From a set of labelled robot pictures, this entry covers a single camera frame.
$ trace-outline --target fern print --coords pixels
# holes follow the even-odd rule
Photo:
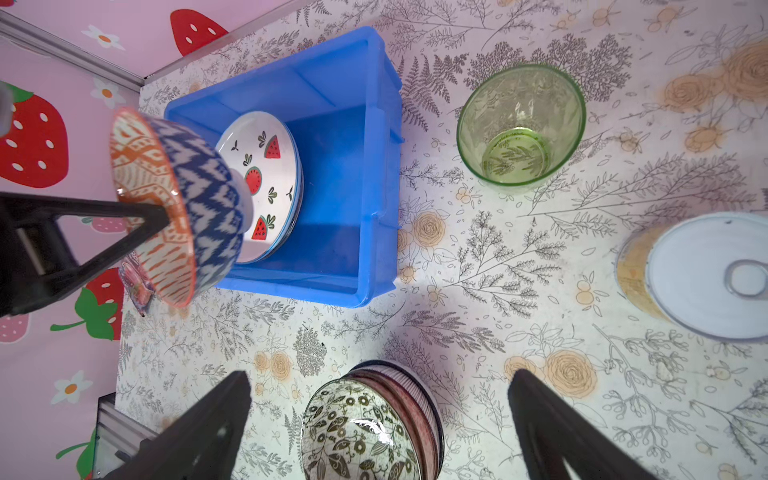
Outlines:
[[[322,331],[325,335],[330,335],[337,339],[352,333],[355,343],[360,342],[366,337],[376,339],[386,331],[387,322],[400,313],[402,307],[400,306],[394,313],[387,313],[380,312],[369,306],[367,313],[355,313],[352,319],[342,319],[340,322],[337,320],[323,322]]]
[[[537,308],[538,293],[534,285],[547,285],[560,267],[539,260],[556,260],[565,249],[562,242],[548,242],[545,230],[529,229],[522,250],[515,251],[504,243],[502,233],[491,223],[489,212],[472,219],[466,247],[459,247],[457,276],[443,286],[461,288],[472,300],[491,304],[503,316],[515,314],[530,318]]]
[[[754,465],[768,455],[768,377],[758,380],[750,396],[730,410],[720,409],[699,400],[691,400],[690,408],[702,417],[706,410],[718,414],[727,423],[728,436],[741,453]]]
[[[293,416],[288,419],[288,415],[285,415],[285,426],[288,432],[288,455],[290,455],[293,446],[296,445],[296,453],[299,453],[299,442],[301,441],[301,416],[296,413],[296,408],[292,408],[291,412]]]
[[[619,225],[643,230],[676,223],[689,217],[698,204],[742,210],[757,199],[756,194],[744,189],[745,185],[746,177],[735,154],[691,160],[685,154],[667,154],[638,168],[628,179],[603,173],[578,187],[561,187],[561,192],[575,188],[578,196],[572,199],[572,208],[535,213],[541,203],[541,196],[536,197],[535,192],[529,197],[532,203],[536,199],[535,205],[521,217],[546,216],[552,221],[553,234],[561,239],[575,240],[582,235],[606,237],[616,234]],[[626,211],[633,205],[642,206],[643,210]]]
[[[418,160],[414,160],[408,167],[400,168],[400,179],[413,190],[416,190],[420,180],[428,185],[444,187],[446,184],[457,184],[464,180],[464,171],[459,167],[453,167],[441,172],[435,164],[422,167]]]
[[[427,131],[425,112],[436,117],[440,116],[440,110],[435,102],[435,96],[441,98],[446,104],[451,102],[446,83],[458,84],[457,74],[463,72],[462,67],[467,54],[455,57],[446,55],[444,58],[434,56],[432,67],[426,55],[421,58],[414,57],[408,74],[405,74],[406,58],[400,60],[397,74],[402,79],[402,120],[404,123],[418,125]]]
[[[457,21],[463,12],[470,14],[470,22]],[[492,12],[488,0],[459,0],[455,5],[446,0],[388,0],[374,25],[393,30],[389,50],[400,55],[421,41],[430,47],[461,47],[470,31],[491,30],[485,22]]]
[[[587,101],[608,101],[614,90],[623,88],[630,73],[630,47],[621,47],[614,35],[606,35],[596,47],[587,50],[587,39],[566,34],[562,40],[552,40],[547,49],[536,48],[526,58],[522,48],[512,48],[507,42],[496,44],[493,51],[478,53],[470,59],[464,84],[475,89],[494,73],[525,63],[546,64],[559,68],[573,77]]]
[[[270,302],[266,299],[257,299],[253,305],[242,304],[246,316],[255,323],[263,322],[269,326],[276,321],[285,322],[294,311],[293,305],[283,303],[278,300]]]
[[[492,171],[494,175],[505,175],[518,167],[521,170],[530,170],[537,163],[541,165],[543,161],[538,151],[522,146],[507,145],[499,156],[491,156],[485,162],[484,168]]]
[[[287,477],[293,470],[293,465],[287,460],[283,460],[275,452],[267,451],[266,447],[260,444],[262,435],[254,427],[251,427],[248,433],[249,437],[259,439],[259,441],[246,441],[246,439],[243,439],[240,444],[240,450],[237,453],[238,461],[254,468],[265,477],[276,478],[273,475],[283,478]],[[241,478],[250,477],[243,469],[238,472]]]
[[[303,376],[314,376],[325,366],[327,349],[325,344],[317,339],[317,330],[302,326],[296,334],[293,343],[296,350],[296,362]]]
[[[485,48],[488,42],[490,42],[496,35],[507,34],[515,29],[533,30],[533,22],[526,17],[539,12],[549,12],[552,15],[557,15],[560,13],[560,6],[551,0],[519,0],[518,2],[515,2],[513,7],[507,12],[507,18],[505,19],[504,24],[488,37],[488,40],[483,44],[483,48]]]
[[[382,0],[359,0],[353,2],[349,10],[338,15],[338,21],[326,24],[323,34],[326,37],[336,36],[341,31],[357,28],[365,17],[369,17],[379,10]]]
[[[219,340],[219,348],[227,360],[232,359],[238,353],[244,353],[254,345],[253,327],[248,323],[242,323],[240,316],[240,296],[221,305],[216,315],[209,315],[214,323],[214,333]]]
[[[605,368],[608,371],[617,370],[631,389],[629,393],[611,390],[603,395],[608,401],[604,410],[612,411],[618,420],[631,413],[635,424],[614,427],[613,440],[627,447],[635,447],[642,442],[646,455],[665,462],[671,458],[667,436],[673,433],[688,435],[694,427],[690,424],[688,412],[660,407],[643,389],[658,387],[668,399],[680,401],[685,395],[686,381],[678,375],[684,370],[684,363],[687,362],[684,355],[690,345],[674,329],[669,333],[649,329],[645,337],[624,338],[606,334],[597,325],[593,327],[609,343]],[[647,357],[649,367],[655,370],[654,374],[635,366],[630,361],[632,356]]]
[[[428,310],[413,310],[402,316],[402,327],[410,327],[419,332],[419,338],[426,345],[437,345],[442,348],[457,346],[469,352],[486,350],[488,352],[504,352],[504,343],[494,337],[494,333],[485,327],[475,327],[470,332],[462,331],[466,323],[460,321],[456,312],[439,315]]]
[[[310,3],[306,7],[299,8],[296,10],[296,23],[299,23],[299,20],[303,18],[304,23],[307,27],[310,26],[310,10],[321,14],[321,15],[331,15],[331,12],[328,11],[328,8],[326,8],[325,3],[323,3],[323,0],[317,0],[316,2]]]

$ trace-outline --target rose print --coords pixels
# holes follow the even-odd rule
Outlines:
[[[725,89],[747,101],[768,99],[768,39],[746,45],[725,64]]]
[[[416,270],[414,270],[413,265],[406,265],[400,270],[400,281],[403,283],[411,283],[415,273]]]
[[[592,393],[598,376],[589,359],[574,350],[560,350],[547,357],[546,376],[561,395],[582,399]]]
[[[413,236],[405,230],[397,230],[397,253],[406,251],[408,245],[413,241]]]
[[[264,373],[270,369],[270,358],[264,352],[256,352],[256,356],[253,358],[253,366],[256,367],[257,372]]]
[[[272,355],[272,376],[279,382],[284,382],[290,377],[291,361],[285,352],[277,352]]]
[[[724,133],[718,127],[698,127],[688,132],[688,136],[685,137],[685,148],[697,154],[712,147],[721,148],[720,142],[723,141]]]
[[[445,221],[436,212],[424,212],[413,222],[413,238],[422,247],[434,247],[445,235]]]
[[[528,370],[540,380],[544,380],[544,372],[542,372],[531,360],[521,356],[511,356],[504,362],[504,377],[506,377],[507,381],[511,382],[515,377],[515,373],[520,369]]]
[[[705,102],[723,90],[723,82],[705,74],[675,78],[664,90],[664,100],[672,111],[699,111]]]

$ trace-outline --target green glass bowl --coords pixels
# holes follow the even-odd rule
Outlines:
[[[467,100],[456,141],[467,168],[505,193],[530,190],[571,158],[587,123],[576,82],[557,68],[520,65]]]

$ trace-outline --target strawberry print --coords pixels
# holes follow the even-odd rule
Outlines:
[[[5,85],[13,93],[13,121],[8,134],[0,138],[0,177],[33,188],[56,185],[69,170],[67,129],[61,115],[32,92]]]
[[[64,450],[61,450],[59,453],[56,454],[56,459],[59,460],[64,455],[67,455],[69,452],[72,452],[77,449],[82,449],[85,447],[85,450],[83,450],[78,457],[77,463],[74,464],[74,467],[78,470],[78,477],[80,477],[80,480],[91,480],[93,478],[93,465],[94,465],[94,454],[96,453],[96,429],[91,433],[91,441],[86,443],[79,443],[77,445],[73,445],[71,447],[67,447]]]
[[[0,319],[0,343],[15,343],[27,334],[29,315],[4,316]]]
[[[88,282],[74,303],[74,311],[83,320],[68,325],[51,325],[52,332],[85,324],[88,335],[96,339],[119,340],[123,323],[123,282],[117,268]]]
[[[94,230],[101,233],[122,233],[125,231],[125,222],[120,217],[86,217],[82,222],[90,224]]]
[[[171,12],[170,29],[184,57],[229,33],[207,16],[188,8]]]

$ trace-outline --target white plate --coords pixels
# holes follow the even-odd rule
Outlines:
[[[245,179],[253,204],[237,263],[266,258],[290,235],[301,207],[303,174],[293,135],[274,115],[252,111],[229,126],[216,150]]]

